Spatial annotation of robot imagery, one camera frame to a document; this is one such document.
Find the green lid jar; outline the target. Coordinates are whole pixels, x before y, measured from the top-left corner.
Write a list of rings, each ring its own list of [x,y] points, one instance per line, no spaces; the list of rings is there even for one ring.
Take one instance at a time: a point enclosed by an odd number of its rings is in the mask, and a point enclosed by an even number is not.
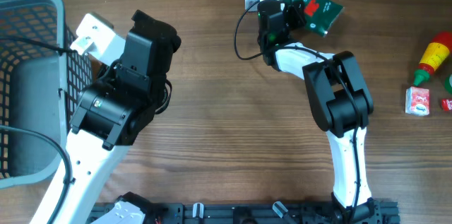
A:
[[[452,94],[452,75],[449,75],[444,83],[444,88],[446,89],[446,91],[450,94]]]

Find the red sriracha sauce bottle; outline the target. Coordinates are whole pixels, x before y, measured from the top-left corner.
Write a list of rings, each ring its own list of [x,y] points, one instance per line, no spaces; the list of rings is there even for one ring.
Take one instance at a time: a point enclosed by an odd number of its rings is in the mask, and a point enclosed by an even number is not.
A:
[[[451,32],[443,31],[434,36],[425,49],[414,72],[414,86],[427,82],[451,54]]]

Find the red patterned small box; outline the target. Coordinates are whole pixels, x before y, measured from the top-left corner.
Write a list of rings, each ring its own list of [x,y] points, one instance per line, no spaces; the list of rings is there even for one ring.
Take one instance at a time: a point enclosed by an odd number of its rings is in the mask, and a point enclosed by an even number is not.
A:
[[[417,116],[427,116],[429,111],[429,90],[414,86],[408,88],[405,96],[405,112]]]

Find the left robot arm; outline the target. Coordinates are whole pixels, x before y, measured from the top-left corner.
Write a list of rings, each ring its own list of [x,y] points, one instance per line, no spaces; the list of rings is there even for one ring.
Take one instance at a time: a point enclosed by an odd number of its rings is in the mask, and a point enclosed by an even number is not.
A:
[[[85,222],[138,134],[169,104],[167,73],[181,38],[173,26],[140,10],[131,19],[126,37],[95,13],[76,29],[71,50],[93,56],[107,70],[78,95],[65,156],[32,223]]]

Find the red candy bar wrapper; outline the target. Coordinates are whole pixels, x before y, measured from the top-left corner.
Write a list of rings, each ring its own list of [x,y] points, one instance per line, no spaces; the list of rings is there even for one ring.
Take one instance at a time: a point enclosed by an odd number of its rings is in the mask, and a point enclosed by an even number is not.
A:
[[[442,110],[446,112],[452,111],[452,99],[441,99],[440,104]]]

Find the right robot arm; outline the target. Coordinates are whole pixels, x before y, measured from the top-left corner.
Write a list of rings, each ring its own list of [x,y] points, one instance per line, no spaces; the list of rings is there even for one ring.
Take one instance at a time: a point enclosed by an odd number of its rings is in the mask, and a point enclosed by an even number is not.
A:
[[[305,24],[303,7],[302,2],[258,2],[258,44],[267,65],[304,80],[312,117],[331,147],[338,219],[357,223],[373,213],[364,139],[374,103],[352,52],[317,52],[291,38],[291,30]]]

